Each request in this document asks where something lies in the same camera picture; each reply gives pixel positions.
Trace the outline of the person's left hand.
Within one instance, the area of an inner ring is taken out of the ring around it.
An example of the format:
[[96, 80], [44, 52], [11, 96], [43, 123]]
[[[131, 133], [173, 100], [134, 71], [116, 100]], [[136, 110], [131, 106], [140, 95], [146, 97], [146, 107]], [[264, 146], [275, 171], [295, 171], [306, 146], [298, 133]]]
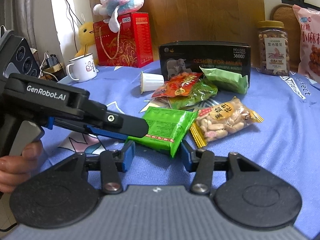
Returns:
[[26, 145], [21, 155], [1, 157], [1, 192], [12, 193], [18, 185], [30, 179], [42, 153], [43, 144], [38, 140]]

